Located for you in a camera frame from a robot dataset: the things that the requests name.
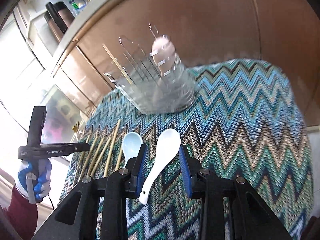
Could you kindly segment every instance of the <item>blue gripper pad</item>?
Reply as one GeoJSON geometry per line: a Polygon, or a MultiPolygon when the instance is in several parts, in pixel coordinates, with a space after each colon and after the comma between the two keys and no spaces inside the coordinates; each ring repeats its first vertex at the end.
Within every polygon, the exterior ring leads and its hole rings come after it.
{"type": "Polygon", "coordinates": [[[149,160],[149,148],[148,145],[146,144],[142,144],[140,147],[140,151],[138,154],[138,157],[141,156],[142,152],[143,152],[143,157],[140,163],[140,169],[137,175],[137,190],[136,193],[140,194],[142,191],[142,186],[144,183],[144,176],[146,174],[147,171],[147,165],[148,165],[148,160],[149,160]]]}
{"type": "Polygon", "coordinates": [[[188,149],[185,145],[181,145],[179,148],[179,162],[180,162],[181,174],[182,174],[184,189],[188,195],[188,198],[191,198],[192,183],[191,183],[191,173],[190,173],[187,158],[190,158],[188,149]]]}

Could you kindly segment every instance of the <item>red sleeve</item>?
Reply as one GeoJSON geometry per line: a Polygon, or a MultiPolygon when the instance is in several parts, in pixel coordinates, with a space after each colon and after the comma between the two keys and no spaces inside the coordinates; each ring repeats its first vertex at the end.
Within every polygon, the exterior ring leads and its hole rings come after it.
{"type": "Polygon", "coordinates": [[[12,189],[11,202],[4,213],[11,225],[23,240],[30,240],[36,230],[38,220],[38,207],[30,204],[14,186],[12,189]]]}

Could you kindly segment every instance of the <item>floor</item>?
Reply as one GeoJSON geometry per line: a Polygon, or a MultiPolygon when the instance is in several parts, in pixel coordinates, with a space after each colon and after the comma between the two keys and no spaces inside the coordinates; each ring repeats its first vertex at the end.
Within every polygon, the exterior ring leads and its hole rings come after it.
{"type": "Polygon", "coordinates": [[[311,215],[320,216],[320,131],[309,132],[313,160],[314,207],[311,215]]]}

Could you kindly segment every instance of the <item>knitted blanket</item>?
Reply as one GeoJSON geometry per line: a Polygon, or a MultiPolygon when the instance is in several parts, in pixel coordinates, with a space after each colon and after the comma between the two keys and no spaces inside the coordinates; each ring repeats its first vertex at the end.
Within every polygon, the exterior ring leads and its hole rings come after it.
{"type": "MultiPolygon", "coordinates": [[[[313,180],[310,145],[289,80],[278,67],[260,60],[235,59],[188,71],[198,84],[196,100],[188,109],[177,114],[144,115],[113,90],[87,122],[82,141],[89,132],[97,134],[96,148],[102,136],[113,135],[121,118],[109,174],[115,169],[122,138],[130,131],[139,133],[149,146],[148,174],[157,138],[165,129],[175,128],[181,143],[188,145],[190,155],[203,167],[223,178],[246,178],[293,239],[299,239],[313,206],[313,180]]],[[[109,147],[95,178],[103,176],[108,152],[109,147]]],[[[79,154],[74,154],[60,200],[71,189],[78,160],[79,154]]],[[[146,206],[138,200],[126,200],[129,239],[195,239],[200,203],[186,197],[176,156],[154,182],[146,206]]],[[[226,224],[226,239],[229,237],[226,224]]]]}

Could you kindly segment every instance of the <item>white ceramic spoon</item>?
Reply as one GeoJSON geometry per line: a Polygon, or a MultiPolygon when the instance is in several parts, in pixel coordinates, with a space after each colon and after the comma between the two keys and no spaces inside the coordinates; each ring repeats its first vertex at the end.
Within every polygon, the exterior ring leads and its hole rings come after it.
{"type": "Polygon", "coordinates": [[[160,134],[156,146],[156,159],[153,167],[143,184],[139,201],[146,205],[149,198],[150,189],[160,172],[177,155],[181,145],[179,133],[175,129],[167,129],[160,134]]]}
{"type": "Polygon", "coordinates": [[[143,144],[142,138],[136,132],[127,133],[122,140],[122,150],[124,154],[125,163],[127,165],[129,159],[137,157],[141,144],[143,144]]]}

